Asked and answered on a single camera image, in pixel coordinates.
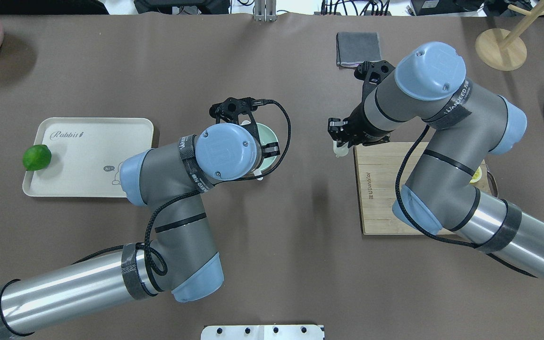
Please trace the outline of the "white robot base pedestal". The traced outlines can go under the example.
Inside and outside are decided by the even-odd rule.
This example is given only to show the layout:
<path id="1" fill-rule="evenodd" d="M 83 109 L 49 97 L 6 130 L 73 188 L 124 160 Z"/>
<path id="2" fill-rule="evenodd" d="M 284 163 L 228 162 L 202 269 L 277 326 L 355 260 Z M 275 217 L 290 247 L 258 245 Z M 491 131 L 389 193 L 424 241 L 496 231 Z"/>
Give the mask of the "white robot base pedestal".
<path id="1" fill-rule="evenodd" d="M 317 324 L 210 325 L 201 340 L 325 340 L 324 327 Z"/>

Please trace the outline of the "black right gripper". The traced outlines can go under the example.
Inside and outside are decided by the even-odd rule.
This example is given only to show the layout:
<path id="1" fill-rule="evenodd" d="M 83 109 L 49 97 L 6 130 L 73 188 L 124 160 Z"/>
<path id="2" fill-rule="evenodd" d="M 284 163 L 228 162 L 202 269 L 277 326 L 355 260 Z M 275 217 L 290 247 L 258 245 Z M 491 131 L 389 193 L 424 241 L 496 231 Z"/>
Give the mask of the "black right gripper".
<path id="1" fill-rule="evenodd" d="M 349 147 L 375 145 L 388 139 L 391 132 L 374 126 L 366 116 L 364 104 L 358 104 L 345 119 L 329 118 L 327 131 L 334 141 L 347 141 Z"/>

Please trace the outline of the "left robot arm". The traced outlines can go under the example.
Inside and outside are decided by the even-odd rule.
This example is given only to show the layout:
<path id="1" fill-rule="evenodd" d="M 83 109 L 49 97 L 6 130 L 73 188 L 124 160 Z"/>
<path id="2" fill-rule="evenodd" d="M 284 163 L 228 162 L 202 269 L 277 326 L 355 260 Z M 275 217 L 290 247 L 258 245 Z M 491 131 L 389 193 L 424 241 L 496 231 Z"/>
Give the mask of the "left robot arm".
<path id="1" fill-rule="evenodd" d="M 248 180 L 264 159 L 279 156 L 263 144 L 256 124 L 217 123 L 175 144 L 149 149 L 121 166 L 128 200 L 152 215 L 144 239 L 100 250 L 65 268 L 0 285 L 0 340 L 96 314 L 130 301 L 171 292 L 196 301 L 224 282 L 201 194 L 216 184 Z"/>

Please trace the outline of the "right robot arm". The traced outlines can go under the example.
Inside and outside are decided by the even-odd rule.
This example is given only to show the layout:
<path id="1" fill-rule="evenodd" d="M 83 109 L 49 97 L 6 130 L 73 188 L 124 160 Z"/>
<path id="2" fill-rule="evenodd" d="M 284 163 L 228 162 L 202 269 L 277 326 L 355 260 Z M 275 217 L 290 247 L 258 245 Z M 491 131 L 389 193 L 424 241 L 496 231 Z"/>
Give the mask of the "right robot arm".
<path id="1" fill-rule="evenodd" d="M 397 66 L 363 62 L 361 103 L 348 118 L 330 118 L 328 133 L 342 156 L 375 145 L 420 118 L 434 135 L 405 184 L 395 181 L 392 211 L 434 240 L 465 246 L 523 275 L 544 279 L 544 222 L 470 181 L 487 155 L 519 142 L 527 117 L 505 97 L 475 84 L 455 48 L 428 42 Z"/>

